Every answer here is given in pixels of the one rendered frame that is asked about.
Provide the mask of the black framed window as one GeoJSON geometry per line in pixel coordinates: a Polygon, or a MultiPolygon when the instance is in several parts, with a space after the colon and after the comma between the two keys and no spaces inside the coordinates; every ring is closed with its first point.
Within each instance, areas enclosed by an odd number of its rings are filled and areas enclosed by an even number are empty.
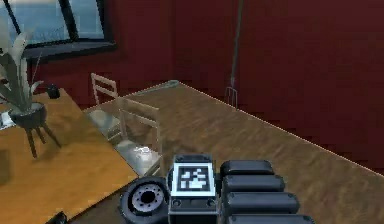
{"type": "Polygon", "coordinates": [[[116,48],[108,0],[0,0],[0,19],[14,41],[32,31],[24,57],[30,62],[90,55],[116,48]]]}

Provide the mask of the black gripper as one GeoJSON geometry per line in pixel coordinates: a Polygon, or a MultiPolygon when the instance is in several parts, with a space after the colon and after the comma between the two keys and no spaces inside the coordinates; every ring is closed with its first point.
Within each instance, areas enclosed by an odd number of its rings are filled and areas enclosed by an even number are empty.
{"type": "Polygon", "coordinates": [[[137,178],[121,194],[119,210],[126,224],[168,224],[168,200],[163,177],[137,178]]]}

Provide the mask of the small black cup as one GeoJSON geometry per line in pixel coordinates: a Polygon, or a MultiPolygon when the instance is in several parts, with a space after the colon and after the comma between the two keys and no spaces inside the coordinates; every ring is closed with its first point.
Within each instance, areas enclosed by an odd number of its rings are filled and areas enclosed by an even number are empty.
{"type": "Polygon", "coordinates": [[[58,99],[60,97],[60,90],[54,84],[49,84],[46,90],[50,99],[58,99]]]}

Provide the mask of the house plant in black pot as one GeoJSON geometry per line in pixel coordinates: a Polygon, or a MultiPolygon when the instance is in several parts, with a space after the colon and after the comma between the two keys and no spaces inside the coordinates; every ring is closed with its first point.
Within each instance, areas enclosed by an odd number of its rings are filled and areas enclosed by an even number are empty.
{"type": "Polygon", "coordinates": [[[33,84],[28,82],[27,59],[23,57],[23,53],[30,36],[30,32],[22,32],[11,41],[8,24],[0,18],[0,77],[8,81],[7,84],[0,81],[0,102],[9,108],[11,120],[26,132],[31,154],[36,158],[33,130],[43,144],[46,141],[41,128],[58,147],[61,144],[46,123],[45,105],[33,100],[33,93],[42,81],[33,84]]]}

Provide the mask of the pale wooden chair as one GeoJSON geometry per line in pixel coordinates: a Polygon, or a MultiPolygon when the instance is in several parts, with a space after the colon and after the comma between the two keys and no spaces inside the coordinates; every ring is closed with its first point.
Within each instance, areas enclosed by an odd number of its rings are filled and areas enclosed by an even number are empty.
{"type": "Polygon", "coordinates": [[[159,175],[163,163],[159,109],[120,97],[119,140],[114,146],[139,177],[159,175]]]}
{"type": "Polygon", "coordinates": [[[91,73],[91,84],[96,105],[85,110],[101,134],[110,141],[116,134],[119,119],[107,110],[107,106],[118,98],[117,85],[114,80],[91,73]]]}

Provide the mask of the wooden dining table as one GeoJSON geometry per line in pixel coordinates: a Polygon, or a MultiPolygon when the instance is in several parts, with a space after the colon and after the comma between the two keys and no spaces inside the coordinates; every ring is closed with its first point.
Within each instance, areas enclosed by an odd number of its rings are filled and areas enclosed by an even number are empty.
{"type": "Polygon", "coordinates": [[[0,224],[45,224],[63,211],[70,218],[136,178],[65,90],[38,94],[58,141],[35,141],[30,152],[23,129],[0,131],[0,224]]]}

